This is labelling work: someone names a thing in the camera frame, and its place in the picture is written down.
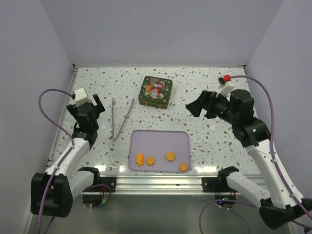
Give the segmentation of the gold tin lid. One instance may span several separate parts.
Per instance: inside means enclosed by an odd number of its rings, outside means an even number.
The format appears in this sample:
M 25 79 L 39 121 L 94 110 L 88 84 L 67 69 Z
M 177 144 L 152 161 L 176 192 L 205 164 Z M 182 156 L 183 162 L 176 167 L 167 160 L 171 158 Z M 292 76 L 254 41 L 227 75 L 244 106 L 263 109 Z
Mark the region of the gold tin lid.
M 172 87 L 173 81 L 171 79 L 145 76 L 143 78 L 138 98 L 163 98 L 169 101 L 171 97 Z

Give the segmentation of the orange dotted round cookie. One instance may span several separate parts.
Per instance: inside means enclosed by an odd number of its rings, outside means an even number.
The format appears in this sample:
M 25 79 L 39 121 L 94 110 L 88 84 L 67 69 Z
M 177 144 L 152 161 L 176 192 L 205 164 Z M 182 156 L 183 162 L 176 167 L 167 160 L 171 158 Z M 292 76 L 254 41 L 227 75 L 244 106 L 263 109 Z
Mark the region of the orange dotted round cookie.
M 173 152 L 167 152 L 166 155 L 165 155 L 165 158 L 168 161 L 173 161 L 176 158 L 176 155 Z

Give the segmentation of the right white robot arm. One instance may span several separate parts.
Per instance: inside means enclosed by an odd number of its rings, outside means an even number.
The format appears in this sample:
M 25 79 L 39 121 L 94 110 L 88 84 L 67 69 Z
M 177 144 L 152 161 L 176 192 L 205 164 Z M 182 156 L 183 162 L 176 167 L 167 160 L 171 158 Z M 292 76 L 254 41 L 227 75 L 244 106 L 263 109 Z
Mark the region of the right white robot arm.
M 312 210 L 312 200 L 302 196 L 279 163 L 277 152 L 270 146 L 271 133 L 267 125 L 254 116 L 254 99 L 248 91 L 234 90 L 229 98 L 217 92 L 202 91 L 186 109 L 194 117 L 206 110 L 205 118 L 218 117 L 229 123 L 235 138 L 252 157 L 268 187 L 263 189 L 231 166 L 218 171 L 216 190 L 242 194 L 258 208 L 262 220 L 272 230 Z

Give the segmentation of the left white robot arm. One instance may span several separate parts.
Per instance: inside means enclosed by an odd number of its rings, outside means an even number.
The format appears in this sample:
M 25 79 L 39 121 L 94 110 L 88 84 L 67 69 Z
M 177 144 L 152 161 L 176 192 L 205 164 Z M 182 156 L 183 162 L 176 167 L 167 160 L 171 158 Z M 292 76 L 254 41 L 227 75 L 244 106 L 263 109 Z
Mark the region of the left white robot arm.
M 70 143 L 52 166 L 32 177 L 30 208 L 34 215 L 67 217 L 81 192 L 94 192 L 101 187 L 97 168 L 77 166 L 97 139 L 98 118 L 105 108 L 97 94 L 90 97 L 83 88 L 70 96 L 74 104 L 66 108 L 76 120 L 73 132 L 68 134 Z

